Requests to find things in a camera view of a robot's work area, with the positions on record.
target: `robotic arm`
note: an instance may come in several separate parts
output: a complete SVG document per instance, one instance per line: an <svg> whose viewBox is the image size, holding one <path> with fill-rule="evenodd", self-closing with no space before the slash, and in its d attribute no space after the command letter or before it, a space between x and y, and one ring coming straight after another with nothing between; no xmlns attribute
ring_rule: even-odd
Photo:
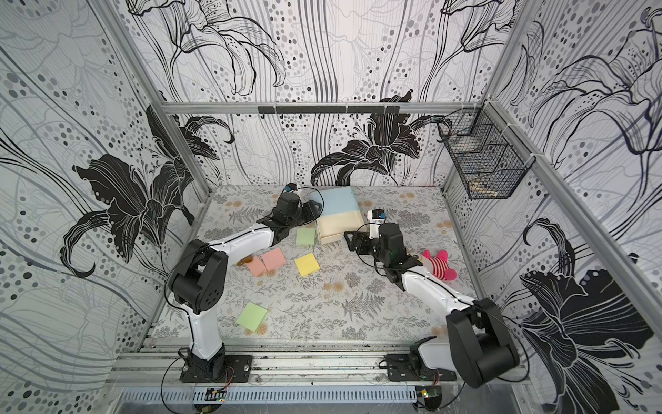
<svg viewBox="0 0 662 414"><path fill-rule="evenodd" d="M188 313L191 324L190 352L185 356L184 382L213 382L234 362L243 372L234 382L248 380L251 356L225 357L225 347L216 326L216 310L225 285L228 263L274 246L291 228L314 221L323 206L314 201L301 204L297 188L289 184L270 215L250 228L204 243L190 242L168 286L175 300ZM368 212L369 232L346 232L348 248L358 255L370 254L383 264L386 277L403 291L420 298L439 315L446 316L448 342L426 338L410 348L413 370L456 371L472 388L519 365L519 355L498 307L489 299L475 301L436 279L421 262L406 253L399 226L384 223L382 210ZM484 329L485 332L474 332Z"/></svg>
<svg viewBox="0 0 662 414"><path fill-rule="evenodd" d="M296 185L290 183L278 197L271 214L248 229L209 243L196 239L186 246L183 259L167 283L175 301L188 314L191 326L190 352L185 356L187 369L182 381L211 382L226 372L228 361L216 326L214 306L223 294L228 263L237 263L275 246L293 227L313 222L322 208L312 200L302 204ZM250 368L251 357L244 356L244 360ZM248 379L247 371L243 379ZM235 377L234 381L242 382L242 378Z"/></svg>
<svg viewBox="0 0 662 414"><path fill-rule="evenodd" d="M410 347L409 364L416 376L425 369L456 371L477 388L519 365L519 353L494 302L476 301L435 278L407 254L400 227L385 223L384 210L370 210L367 218L369 232L345 232L348 248L374 257L391 283L446 316L448 342L430 337ZM474 326L484 332L475 333Z"/></svg>

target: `striped plush toy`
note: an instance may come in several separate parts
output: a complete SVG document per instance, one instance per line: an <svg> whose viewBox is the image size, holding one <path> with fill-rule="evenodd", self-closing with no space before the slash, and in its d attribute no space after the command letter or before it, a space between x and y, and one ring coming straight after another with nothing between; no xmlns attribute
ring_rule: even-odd
<svg viewBox="0 0 662 414"><path fill-rule="evenodd" d="M455 280L457 272L448 267L448 252L445 250L432 257L429 250L423 252L423 255L417 254L418 259L423 263L430 273L440 280Z"/></svg>

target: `yellow sticky note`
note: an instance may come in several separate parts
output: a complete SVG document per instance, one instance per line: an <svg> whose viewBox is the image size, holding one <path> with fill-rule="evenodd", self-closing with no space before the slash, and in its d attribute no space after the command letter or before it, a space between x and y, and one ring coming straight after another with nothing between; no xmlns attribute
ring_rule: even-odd
<svg viewBox="0 0 662 414"><path fill-rule="evenodd" d="M294 263L297 264L301 276L308 276L320 269L320 265L317 263L317 260L315 260L315 255L313 253L308 253L306 256L301 256L300 258L295 259Z"/></svg>

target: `zip tie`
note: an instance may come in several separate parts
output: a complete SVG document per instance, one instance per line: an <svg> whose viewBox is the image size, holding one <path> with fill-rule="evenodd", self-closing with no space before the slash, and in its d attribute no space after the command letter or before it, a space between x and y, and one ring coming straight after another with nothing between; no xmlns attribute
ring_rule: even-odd
<svg viewBox="0 0 662 414"><path fill-rule="evenodd" d="M527 158L526 161L524 162L524 167L525 167L525 168L531 168L531 166L533 165L534 161L536 161L536 156L544 157L545 154L534 154L534 153L531 153L531 154L529 155L529 158Z"/></svg>

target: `black wire basket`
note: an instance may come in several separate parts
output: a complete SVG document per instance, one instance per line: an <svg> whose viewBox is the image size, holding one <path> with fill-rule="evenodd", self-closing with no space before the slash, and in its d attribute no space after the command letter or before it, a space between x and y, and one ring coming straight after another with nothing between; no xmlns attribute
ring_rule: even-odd
<svg viewBox="0 0 662 414"><path fill-rule="evenodd" d="M480 108L462 109L437 128L469 198L506 199L528 170Z"/></svg>

